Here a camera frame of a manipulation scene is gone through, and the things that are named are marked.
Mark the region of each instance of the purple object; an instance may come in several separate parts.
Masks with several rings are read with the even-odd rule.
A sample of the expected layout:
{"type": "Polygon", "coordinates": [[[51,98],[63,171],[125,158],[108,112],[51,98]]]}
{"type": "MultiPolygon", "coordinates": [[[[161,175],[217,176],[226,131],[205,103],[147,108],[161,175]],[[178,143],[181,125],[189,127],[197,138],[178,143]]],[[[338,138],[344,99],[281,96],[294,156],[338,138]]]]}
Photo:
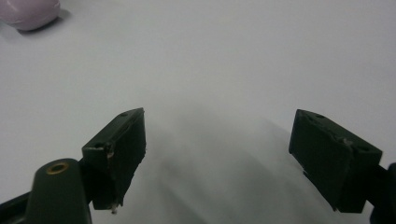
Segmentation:
{"type": "Polygon", "coordinates": [[[59,0],[0,0],[0,20],[18,30],[37,29],[59,14],[59,0]]]}

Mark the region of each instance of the round pink object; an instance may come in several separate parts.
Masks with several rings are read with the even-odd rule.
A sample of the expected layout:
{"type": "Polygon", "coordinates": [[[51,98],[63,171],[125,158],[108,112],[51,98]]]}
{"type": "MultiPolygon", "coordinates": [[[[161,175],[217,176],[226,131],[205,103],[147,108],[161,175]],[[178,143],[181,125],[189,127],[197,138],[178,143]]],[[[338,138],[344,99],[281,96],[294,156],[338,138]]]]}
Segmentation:
{"type": "Polygon", "coordinates": [[[0,20],[29,31],[53,21],[59,14],[59,0],[0,0],[0,20]]]}

